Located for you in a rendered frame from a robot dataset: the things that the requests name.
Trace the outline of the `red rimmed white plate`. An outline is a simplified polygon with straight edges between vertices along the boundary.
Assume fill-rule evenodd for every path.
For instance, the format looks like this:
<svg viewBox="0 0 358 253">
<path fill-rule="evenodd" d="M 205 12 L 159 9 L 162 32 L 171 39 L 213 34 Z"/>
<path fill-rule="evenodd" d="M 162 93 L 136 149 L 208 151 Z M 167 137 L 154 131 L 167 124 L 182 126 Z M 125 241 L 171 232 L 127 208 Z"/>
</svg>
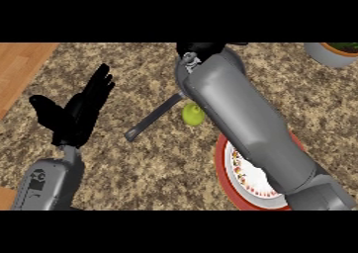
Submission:
<svg viewBox="0 0 358 253">
<path fill-rule="evenodd" d="M 285 196 L 269 185 L 266 174 L 242 157 L 223 134 L 214 149 L 217 180 L 233 206 L 241 211 L 288 211 Z"/>
</svg>

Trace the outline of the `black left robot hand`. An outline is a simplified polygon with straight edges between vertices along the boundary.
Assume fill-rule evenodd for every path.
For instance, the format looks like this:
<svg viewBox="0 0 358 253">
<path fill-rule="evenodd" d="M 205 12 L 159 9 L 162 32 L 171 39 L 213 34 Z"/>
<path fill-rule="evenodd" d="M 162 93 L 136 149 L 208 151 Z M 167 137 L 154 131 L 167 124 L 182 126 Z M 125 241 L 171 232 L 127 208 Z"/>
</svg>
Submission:
<svg viewBox="0 0 358 253">
<path fill-rule="evenodd" d="M 38 123 L 53 131 L 54 146 L 69 145 L 80 148 L 87 143 L 99 111 L 114 87 L 109 66 L 102 63 L 83 91 L 71 97 L 63 108 L 43 95 L 29 97 Z"/>
</svg>

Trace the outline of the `green pear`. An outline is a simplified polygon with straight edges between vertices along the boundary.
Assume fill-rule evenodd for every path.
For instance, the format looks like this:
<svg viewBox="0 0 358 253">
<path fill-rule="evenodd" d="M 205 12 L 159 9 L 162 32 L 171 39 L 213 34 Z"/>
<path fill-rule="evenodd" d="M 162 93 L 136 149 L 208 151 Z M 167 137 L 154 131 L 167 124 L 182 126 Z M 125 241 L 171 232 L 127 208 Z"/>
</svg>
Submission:
<svg viewBox="0 0 358 253">
<path fill-rule="evenodd" d="M 204 111 L 196 103 L 188 103 L 182 108 L 182 119 L 189 126 L 198 126 L 204 121 Z"/>
</svg>

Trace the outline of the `grey pot with plant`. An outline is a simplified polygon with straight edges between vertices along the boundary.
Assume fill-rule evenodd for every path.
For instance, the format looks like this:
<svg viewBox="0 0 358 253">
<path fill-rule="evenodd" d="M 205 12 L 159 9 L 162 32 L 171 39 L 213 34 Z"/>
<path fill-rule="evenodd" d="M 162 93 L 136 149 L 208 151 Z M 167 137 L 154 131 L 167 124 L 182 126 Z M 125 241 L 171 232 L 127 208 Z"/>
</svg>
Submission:
<svg viewBox="0 0 358 253">
<path fill-rule="evenodd" d="M 326 42 L 306 42 L 303 48 L 312 59 L 328 67 L 341 68 L 358 59 L 358 52 L 344 52 L 335 49 Z"/>
</svg>

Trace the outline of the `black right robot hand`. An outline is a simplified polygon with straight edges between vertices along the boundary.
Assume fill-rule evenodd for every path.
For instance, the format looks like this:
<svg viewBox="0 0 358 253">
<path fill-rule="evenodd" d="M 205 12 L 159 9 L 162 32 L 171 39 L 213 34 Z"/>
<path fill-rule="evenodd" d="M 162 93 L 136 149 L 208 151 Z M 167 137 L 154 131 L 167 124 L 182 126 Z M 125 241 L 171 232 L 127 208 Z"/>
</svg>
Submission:
<svg viewBox="0 0 358 253">
<path fill-rule="evenodd" d="M 188 52 L 195 52 L 196 58 L 205 61 L 213 54 L 222 52 L 224 46 L 224 42 L 179 42 L 177 53 L 183 56 Z"/>
</svg>

